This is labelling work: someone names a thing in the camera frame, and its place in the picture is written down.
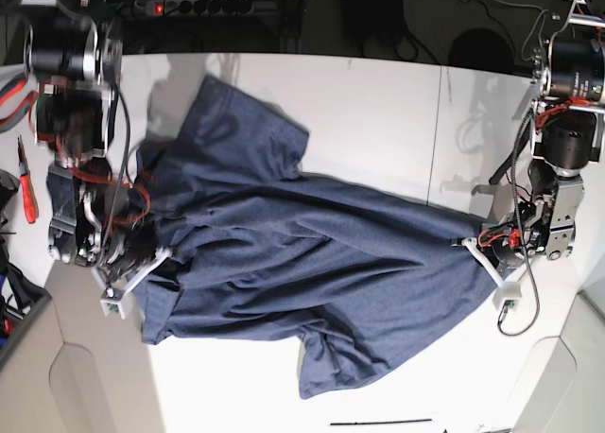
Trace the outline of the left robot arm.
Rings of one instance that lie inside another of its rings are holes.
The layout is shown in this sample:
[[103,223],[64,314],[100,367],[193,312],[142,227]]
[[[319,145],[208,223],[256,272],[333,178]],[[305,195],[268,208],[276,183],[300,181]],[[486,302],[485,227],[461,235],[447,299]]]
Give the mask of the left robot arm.
[[552,0],[539,14],[521,53],[536,87],[509,157],[489,179],[511,177],[524,149],[531,190],[517,197],[478,246],[499,271],[526,258],[553,261],[571,253],[583,199],[580,173],[604,152],[604,0]]

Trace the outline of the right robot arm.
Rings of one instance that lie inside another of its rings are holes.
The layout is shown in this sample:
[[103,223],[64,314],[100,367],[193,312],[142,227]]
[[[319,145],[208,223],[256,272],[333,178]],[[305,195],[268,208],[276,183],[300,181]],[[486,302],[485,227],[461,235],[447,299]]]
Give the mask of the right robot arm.
[[157,246],[146,223],[149,193],[128,171],[129,131],[118,168],[108,160],[117,115],[129,112],[120,88],[119,20],[106,0],[19,5],[29,21],[26,76],[37,83],[28,120],[55,157],[46,178],[49,250],[112,286],[152,262]]

